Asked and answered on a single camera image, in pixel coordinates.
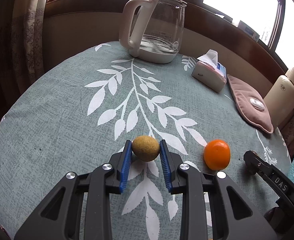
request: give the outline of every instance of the pink pillow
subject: pink pillow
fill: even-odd
[[[238,78],[229,74],[227,77],[240,115],[264,132],[273,133],[269,112],[258,91]]]

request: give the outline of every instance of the beige wall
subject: beige wall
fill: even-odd
[[[121,13],[82,12],[44,19],[43,58],[45,71],[90,47],[117,41]],[[218,60],[227,73],[254,87],[262,97],[272,84],[243,58],[219,43],[188,29],[184,30],[180,53],[199,57],[209,49],[218,52]]]

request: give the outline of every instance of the kettle handle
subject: kettle handle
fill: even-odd
[[[129,0],[123,10],[123,19],[119,29],[119,42],[126,49],[130,49],[133,57],[138,57],[139,47],[147,24],[151,17],[158,0]],[[130,35],[131,25],[133,23],[134,13],[138,6],[141,11],[137,18],[133,32]]]

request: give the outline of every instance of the window sill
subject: window sill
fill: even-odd
[[[129,0],[55,0],[46,4],[44,18],[76,12],[122,13],[127,1]],[[188,3],[185,11],[185,28],[206,36],[236,53],[271,83],[285,73],[262,45],[230,22],[199,6]]]

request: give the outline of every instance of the round table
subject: round table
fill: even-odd
[[[206,142],[226,141],[231,161],[224,171],[261,213],[276,206],[273,190],[245,173],[243,154],[254,150],[287,174],[280,131],[266,135],[246,123],[228,85],[217,94],[191,76],[195,62],[181,54],[165,65],[144,62],[109,42],[37,80],[0,123],[0,224],[9,235],[67,172],[91,172],[143,134],[165,139],[171,152],[208,173]],[[113,239],[178,239],[182,196],[168,193],[160,158],[144,163],[133,155],[128,179],[122,195],[111,195]]]

